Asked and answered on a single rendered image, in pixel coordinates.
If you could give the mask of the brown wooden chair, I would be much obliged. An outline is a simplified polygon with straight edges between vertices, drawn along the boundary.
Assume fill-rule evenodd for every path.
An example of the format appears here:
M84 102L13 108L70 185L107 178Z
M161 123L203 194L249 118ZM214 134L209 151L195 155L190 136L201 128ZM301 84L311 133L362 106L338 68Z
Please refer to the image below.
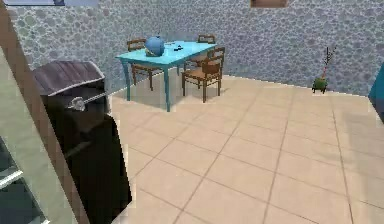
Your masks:
M183 68L199 69L205 75L221 74L225 58L225 48L215 47L206 53L193 56L184 62Z
M144 49L145 39L134 39L127 42L127 49L129 52ZM138 74L145 75L149 79L150 90L153 91L153 76L156 72L160 72L161 69L149 65L132 64L131 65L132 77L134 84L137 84L136 76Z
M214 35L211 34L200 34L197 39L198 43L208 43L208 44L215 44L216 39Z
M203 102L207 101L207 89L209 86L217 85L217 95L221 93L222 72L224 57L214 56L206 58L201 66L182 72L182 93L186 95L186 84L190 83L202 89Z

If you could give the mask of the turquoise dining table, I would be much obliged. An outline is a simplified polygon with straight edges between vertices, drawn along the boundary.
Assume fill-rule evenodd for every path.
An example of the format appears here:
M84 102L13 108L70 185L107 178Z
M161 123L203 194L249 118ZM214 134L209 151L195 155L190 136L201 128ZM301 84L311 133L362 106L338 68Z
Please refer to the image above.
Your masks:
M180 51L174 51L174 49L178 45L181 45L183 49ZM131 100L131 75L129 73L129 64L138 63L158 67L161 68L164 73L163 80L165 89L165 106L166 110L170 111L171 100L168 71L173 67L180 69L180 65L183 64L187 59L190 59L200 53L207 52L208 50L213 49L214 47L215 44L175 41L172 43L168 43L165 46L164 53L160 57L147 57L144 49L118 55L117 59L121 62L126 80L126 99L128 101Z

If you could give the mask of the blue round teapot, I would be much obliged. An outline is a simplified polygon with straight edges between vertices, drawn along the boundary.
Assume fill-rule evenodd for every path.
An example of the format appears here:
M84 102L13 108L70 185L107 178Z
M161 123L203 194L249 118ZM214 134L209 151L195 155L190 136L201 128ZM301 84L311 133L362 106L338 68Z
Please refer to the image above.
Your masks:
M165 50L165 42L159 35L149 37L144 46L146 55L150 57L160 57Z

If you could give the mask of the green potted house plant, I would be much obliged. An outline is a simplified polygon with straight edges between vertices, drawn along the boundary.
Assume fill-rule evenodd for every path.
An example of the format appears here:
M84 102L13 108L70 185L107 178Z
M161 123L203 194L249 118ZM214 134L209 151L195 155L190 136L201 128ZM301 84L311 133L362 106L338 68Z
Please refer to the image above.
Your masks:
M323 72L321 74L320 77L317 77L313 84L312 84L312 92L315 93L317 90L319 90L320 92L322 93L325 93L326 89L327 89L327 85L328 85L328 82L327 82L327 79L326 79L326 71L327 71L327 68L328 68L328 65L335 53L335 50L336 50L336 46L333 47L333 49L330 49L329 47L326 48L326 56L325 56L325 59L323 60L324 62L324 68L323 68Z

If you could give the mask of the pale green door with glass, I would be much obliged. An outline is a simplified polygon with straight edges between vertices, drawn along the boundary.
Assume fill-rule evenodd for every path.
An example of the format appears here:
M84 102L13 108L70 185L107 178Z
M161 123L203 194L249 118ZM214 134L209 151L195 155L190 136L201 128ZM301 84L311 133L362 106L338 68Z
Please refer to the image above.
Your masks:
M0 224L90 224L3 0Z

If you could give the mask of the teal cabinet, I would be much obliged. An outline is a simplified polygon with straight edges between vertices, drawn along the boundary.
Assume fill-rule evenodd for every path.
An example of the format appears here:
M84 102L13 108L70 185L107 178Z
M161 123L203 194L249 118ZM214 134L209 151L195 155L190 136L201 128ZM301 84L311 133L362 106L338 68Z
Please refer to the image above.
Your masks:
M368 98L384 124L384 62L379 69Z

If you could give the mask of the window with blue pane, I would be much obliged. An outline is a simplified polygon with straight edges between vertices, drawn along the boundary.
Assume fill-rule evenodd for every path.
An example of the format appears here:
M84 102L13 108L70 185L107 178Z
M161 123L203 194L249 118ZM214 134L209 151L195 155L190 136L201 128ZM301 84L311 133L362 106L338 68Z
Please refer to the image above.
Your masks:
M65 0L3 0L6 6L65 6Z

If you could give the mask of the brown framed wall picture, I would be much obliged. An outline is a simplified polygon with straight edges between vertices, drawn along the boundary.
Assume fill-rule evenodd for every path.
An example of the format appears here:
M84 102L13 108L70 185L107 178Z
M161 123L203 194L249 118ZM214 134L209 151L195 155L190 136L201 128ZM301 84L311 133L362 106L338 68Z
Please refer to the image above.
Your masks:
M284 8L288 3L289 0L250 0L253 8Z

